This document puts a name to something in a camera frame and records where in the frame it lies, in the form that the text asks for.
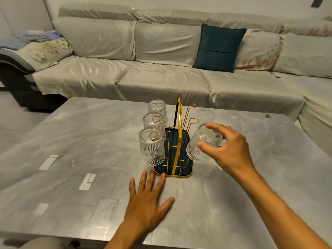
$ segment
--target sofa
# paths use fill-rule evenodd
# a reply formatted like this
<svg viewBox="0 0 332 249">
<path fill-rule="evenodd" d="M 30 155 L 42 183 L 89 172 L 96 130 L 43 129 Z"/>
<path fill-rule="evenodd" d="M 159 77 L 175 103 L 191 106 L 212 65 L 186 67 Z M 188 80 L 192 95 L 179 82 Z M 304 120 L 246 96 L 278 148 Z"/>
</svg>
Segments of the sofa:
<svg viewBox="0 0 332 249">
<path fill-rule="evenodd" d="M 38 96 L 57 96 L 52 106 L 73 96 L 181 97 L 184 105 L 281 113 L 332 157 L 331 21 L 81 2 L 61 6 L 52 23 L 74 54 L 24 75 Z M 202 24 L 247 29 L 233 73 L 192 68 Z"/>
</svg>

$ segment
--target floral pillow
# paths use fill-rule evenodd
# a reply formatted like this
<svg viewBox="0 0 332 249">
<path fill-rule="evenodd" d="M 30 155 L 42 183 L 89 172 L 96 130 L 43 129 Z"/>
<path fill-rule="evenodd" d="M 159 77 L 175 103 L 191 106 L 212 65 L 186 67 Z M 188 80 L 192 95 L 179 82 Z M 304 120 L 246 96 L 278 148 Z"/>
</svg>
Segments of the floral pillow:
<svg viewBox="0 0 332 249">
<path fill-rule="evenodd" d="M 63 37 L 46 42 L 32 42 L 19 49 L 17 54 L 36 71 L 56 65 L 61 59 L 71 55 L 72 48 Z"/>
</svg>

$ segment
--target gray marble tabletop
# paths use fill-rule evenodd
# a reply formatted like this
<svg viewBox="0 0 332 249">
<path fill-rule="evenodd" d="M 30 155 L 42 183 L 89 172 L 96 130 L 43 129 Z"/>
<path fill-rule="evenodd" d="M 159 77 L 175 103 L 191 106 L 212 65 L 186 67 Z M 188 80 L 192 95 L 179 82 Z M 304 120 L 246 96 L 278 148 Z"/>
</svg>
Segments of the gray marble tabletop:
<svg viewBox="0 0 332 249">
<path fill-rule="evenodd" d="M 171 124 L 175 106 L 167 111 Z M 138 183 L 149 169 L 138 138 L 145 113 L 147 103 L 71 98 L 2 154 L 2 236 L 110 240 L 124 217 L 129 179 Z M 284 115 L 214 114 L 215 122 L 247 137 L 259 173 L 332 245 L 332 160 Z M 212 160 L 194 163 L 189 178 L 167 178 L 160 202 L 170 196 L 176 198 L 171 211 L 143 244 L 276 248 L 250 199 Z"/>
</svg>

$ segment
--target throw pillow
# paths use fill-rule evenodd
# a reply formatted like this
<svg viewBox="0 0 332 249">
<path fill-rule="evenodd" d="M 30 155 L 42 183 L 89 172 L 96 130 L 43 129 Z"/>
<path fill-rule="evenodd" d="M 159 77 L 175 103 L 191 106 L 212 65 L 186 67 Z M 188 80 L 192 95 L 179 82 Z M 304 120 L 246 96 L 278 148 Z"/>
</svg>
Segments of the throw pillow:
<svg viewBox="0 0 332 249">
<path fill-rule="evenodd" d="M 237 50 L 246 31 L 202 24 L 200 46 L 193 68 L 234 72 Z"/>
</svg>

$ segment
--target embossed glass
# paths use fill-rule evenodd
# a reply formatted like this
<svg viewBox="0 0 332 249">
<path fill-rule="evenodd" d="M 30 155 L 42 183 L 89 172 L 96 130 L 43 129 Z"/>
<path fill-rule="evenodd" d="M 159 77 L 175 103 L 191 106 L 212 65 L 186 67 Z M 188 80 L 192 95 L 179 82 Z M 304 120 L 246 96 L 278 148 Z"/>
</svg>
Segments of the embossed glass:
<svg viewBox="0 0 332 249">
<path fill-rule="evenodd" d="M 148 127 L 141 130 L 139 132 L 139 147 L 146 165 L 156 166 L 164 161 L 164 141 L 159 129 Z"/>
<path fill-rule="evenodd" d="M 153 127 L 159 129 L 163 134 L 163 141 L 166 140 L 166 130 L 165 130 L 165 123 L 164 117 L 160 113 L 147 113 L 143 116 L 143 127 Z"/>
<path fill-rule="evenodd" d="M 200 120 L 200 123 L 212 123 L 214 120 L 212 109 L 201 108 L 197 113 L 197 118 Z"/>
<path fill-rule="evenodd" d="M 149 112 L 160 113 L 164 117 L 165 127 L 168 127 L 166 104 L 163 100 L 152 100 L 148 103 Z"/>
<path fill-rule="evenodd" d="M 221 141 L 222 135 L 218 131 L 207 128 L 206 124 L 201 124 L 187 145 L 187 154 L 197 163 L 206 163 L 210 157 L 199 149 L 197 143 L 205 142 L 212 147 L 218 147 Z"/>
</svg>

